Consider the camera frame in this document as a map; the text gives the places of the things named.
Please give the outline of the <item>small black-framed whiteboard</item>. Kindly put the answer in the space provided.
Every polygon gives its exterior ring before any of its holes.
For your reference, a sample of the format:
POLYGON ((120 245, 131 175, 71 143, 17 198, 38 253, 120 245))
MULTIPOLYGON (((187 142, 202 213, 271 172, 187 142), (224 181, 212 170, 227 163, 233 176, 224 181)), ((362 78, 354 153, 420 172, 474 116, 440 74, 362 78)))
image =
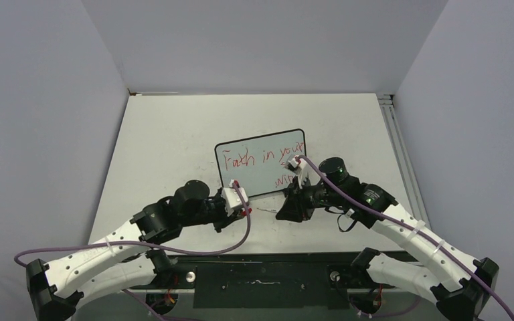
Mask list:
POLYGON ((223 187, 237 181, 249 197, 281 192, 295 177, 285 164, 307 153, 305 132, 295 128, 222 142, 214 153, 223 187))

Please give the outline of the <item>red marker cap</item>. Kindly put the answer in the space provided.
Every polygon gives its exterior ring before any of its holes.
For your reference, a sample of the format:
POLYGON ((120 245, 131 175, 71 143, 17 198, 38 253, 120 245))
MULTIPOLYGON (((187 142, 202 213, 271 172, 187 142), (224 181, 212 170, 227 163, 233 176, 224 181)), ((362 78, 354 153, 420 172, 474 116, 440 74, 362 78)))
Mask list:
POLYGON ((251 214, 252 212, 252 209, 249 209, 248 211, 243 211, 240 213, 240 216, 241 217, 246 217, 248 214, 251 214))

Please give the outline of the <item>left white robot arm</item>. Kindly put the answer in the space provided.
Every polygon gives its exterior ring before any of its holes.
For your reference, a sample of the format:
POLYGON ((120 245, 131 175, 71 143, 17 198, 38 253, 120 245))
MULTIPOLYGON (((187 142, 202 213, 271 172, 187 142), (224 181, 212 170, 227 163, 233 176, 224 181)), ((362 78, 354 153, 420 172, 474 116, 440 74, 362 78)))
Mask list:
POLYGON ((83 305, 119 290, 168 286, 173 263, 160 246, 178 238, 184 227, 211 223, 221 231, 242 218, 247 203, 235 181, 214 196, 204 182, 188 181, 89 248, 53 261, 31 261, 25 272, 36 318, 67 320, 83 305))

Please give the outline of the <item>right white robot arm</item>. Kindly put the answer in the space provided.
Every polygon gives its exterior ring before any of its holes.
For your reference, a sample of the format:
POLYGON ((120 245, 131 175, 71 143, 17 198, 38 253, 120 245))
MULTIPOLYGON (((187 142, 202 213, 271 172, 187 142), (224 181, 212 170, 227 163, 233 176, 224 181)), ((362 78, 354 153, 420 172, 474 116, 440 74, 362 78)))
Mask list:
POLYGON ((455 249, 383 188, 350 175, 342 158, 314 165, 298 155, 284 167, 293 178, 284 190, 278 220, 300 223, 316 209, 336 208, 353 224, 388 238, 416 260, 410 264, 365 248, 351 263, 356 284, 389 285, 415 294, 449 320, 476 320, 493 297, 499 273, 493 260, 455 249))

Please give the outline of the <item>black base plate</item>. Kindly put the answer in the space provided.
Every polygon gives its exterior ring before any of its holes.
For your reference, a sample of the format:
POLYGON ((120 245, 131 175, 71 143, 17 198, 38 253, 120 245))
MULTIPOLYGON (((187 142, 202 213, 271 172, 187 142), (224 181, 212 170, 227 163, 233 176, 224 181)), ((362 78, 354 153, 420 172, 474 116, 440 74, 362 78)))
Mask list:
POLYGON ((138 290, 191 294, 194 308, 346 309, 379 286, 352 267, 356 252, 176 255, 176 263, 138 290))

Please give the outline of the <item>aluminium frame rail right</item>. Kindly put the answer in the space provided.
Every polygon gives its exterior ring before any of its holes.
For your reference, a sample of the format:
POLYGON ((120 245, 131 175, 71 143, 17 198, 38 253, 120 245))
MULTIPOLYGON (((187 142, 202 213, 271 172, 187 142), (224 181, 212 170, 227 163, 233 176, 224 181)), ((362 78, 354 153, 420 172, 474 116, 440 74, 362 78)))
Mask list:
POLYGON ((395 152, 402 181, 406 189, 406 196, 408 198, 408 204, 411 209, 411 213, 414 214, 415 218, 424 221, 429 230, 432 230, 430 219, 424 200, 421 194, 420 186, 416 178, 414 168, 408 154, 408 150, 400 130, 398 117, 396 115, 396 109, 394 106, 393 98, 391 94, 377 94, 377 101, 381 109, 383 121, 385 122, 392 148, 395 152))

